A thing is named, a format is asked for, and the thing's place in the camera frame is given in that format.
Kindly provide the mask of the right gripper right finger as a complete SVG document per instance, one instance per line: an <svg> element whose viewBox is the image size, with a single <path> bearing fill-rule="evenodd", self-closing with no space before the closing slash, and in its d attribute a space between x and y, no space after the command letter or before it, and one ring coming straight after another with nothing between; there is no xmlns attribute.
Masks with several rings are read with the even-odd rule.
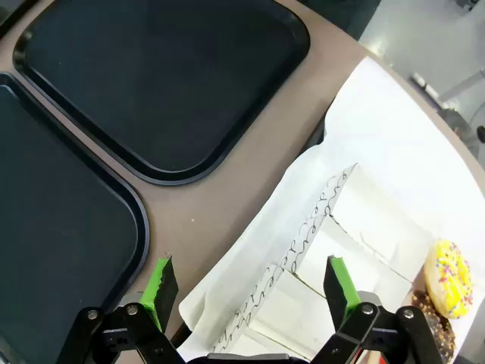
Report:
<svg viewBox="0 0 485 364"><path fill-rule="evenodd" d="M421 309L402 306L392 313L362 301L342 258L327 258L323 288L335 333L313 363L351 363L365 350L379 352L385 363L442 362Z"/></svg>

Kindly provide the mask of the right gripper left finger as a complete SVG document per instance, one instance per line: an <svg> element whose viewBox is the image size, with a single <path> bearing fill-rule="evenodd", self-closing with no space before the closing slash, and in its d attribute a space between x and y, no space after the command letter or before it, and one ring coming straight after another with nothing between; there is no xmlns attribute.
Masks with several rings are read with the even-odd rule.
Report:
<svg viewBox="0 0 485 364"><path fill-rule="evenodd" d="M137 302L105 313L81 309L69 330L57 363L115 363L135 350L144 363L181 363L165 335L178 285L172 258L159 259Z"/></svg>

